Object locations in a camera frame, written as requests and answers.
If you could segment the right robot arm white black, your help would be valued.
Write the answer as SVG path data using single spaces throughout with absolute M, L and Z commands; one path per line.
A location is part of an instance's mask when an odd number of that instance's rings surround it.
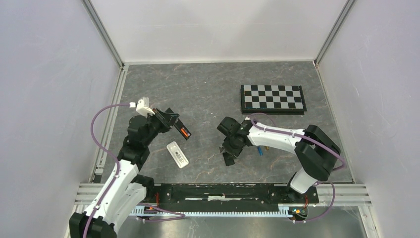
M 267 146 L 297 156 L 301 168 L 292 176 L 286 196 L 299 202 L 315 184 L 328 181 L 333 171 L 345 166 L 340 148 L 316 125 L 305 129 L 268 126 L 247 117 L 238 122 L 225 117 L 217 127 L 225 139 L 220 146 L 226 166 L 234 165 L 246 146 Z

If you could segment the orange battery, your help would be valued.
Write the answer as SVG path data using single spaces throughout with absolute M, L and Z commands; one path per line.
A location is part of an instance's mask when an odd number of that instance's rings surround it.
M 189 134 L 189 132 L 185 129 L 185 128 L 181 128 L 181 132 L 186 136 L 186 137 L 189 137 L 190 136 L 190 134 Z

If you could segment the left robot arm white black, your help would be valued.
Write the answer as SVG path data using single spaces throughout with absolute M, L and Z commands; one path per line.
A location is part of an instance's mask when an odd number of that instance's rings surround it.
M 132 210 L 141 201 L 150 202 L 156 195 L 154 180 L 139 174 L 146 162 L 149 145 L 160 134 L 179 122 L 171 108 L 152 109 L 129 120 L 127 136 L 116 157 L 113 173 L 82 213 L 69 219 L 72 238 L 115 238 Z

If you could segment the black battery cover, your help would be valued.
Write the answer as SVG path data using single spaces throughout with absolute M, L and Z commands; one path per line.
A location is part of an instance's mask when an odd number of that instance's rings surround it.
M 222 155 L 226 166 L 232 166 L 235 164 L 235 157 L 233 155 L 227 152 L 224 152 Z

